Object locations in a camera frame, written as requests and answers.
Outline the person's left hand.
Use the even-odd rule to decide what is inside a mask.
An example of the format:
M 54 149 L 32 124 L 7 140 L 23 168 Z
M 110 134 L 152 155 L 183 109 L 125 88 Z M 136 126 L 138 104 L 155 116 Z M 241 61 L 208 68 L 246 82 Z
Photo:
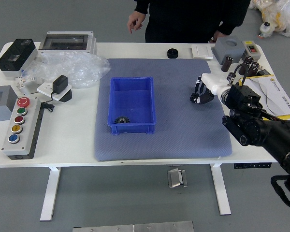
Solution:
M 225 34 L 223 34 L 223 33 L 221 33 L 220 31 L 217 30 L 214 33 L 213 37 L 209 40 L 209 43 L 214 44 L 214 43 L 216 43 L 216 41 L 217 41 L 217 39 L 219 37 L 224 37 L 224 36 L 225 36 Z

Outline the person's right hand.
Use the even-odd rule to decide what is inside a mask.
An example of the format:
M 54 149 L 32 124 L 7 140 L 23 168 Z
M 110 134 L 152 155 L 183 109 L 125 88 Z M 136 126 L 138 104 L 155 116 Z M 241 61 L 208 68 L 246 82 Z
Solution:
M 145 20 L 146 14 L 140 13 L 138 11 L 134 11 L 128 19 L 127 28 L 128 32 L 132 34 L 133 31 L 139 30 L 143 25 L 143 21 Z

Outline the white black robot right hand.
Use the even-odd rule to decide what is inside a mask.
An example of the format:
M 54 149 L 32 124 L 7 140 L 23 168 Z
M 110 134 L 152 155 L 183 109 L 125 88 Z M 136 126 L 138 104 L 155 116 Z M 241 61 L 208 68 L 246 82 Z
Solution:
M 196 104 L 206 104 L 217 96 L 220 102 L 225 104 L 231 89 L 228 84 L 229 82 L 223 75 L 203 73 L 197 78 L 190 101 Z

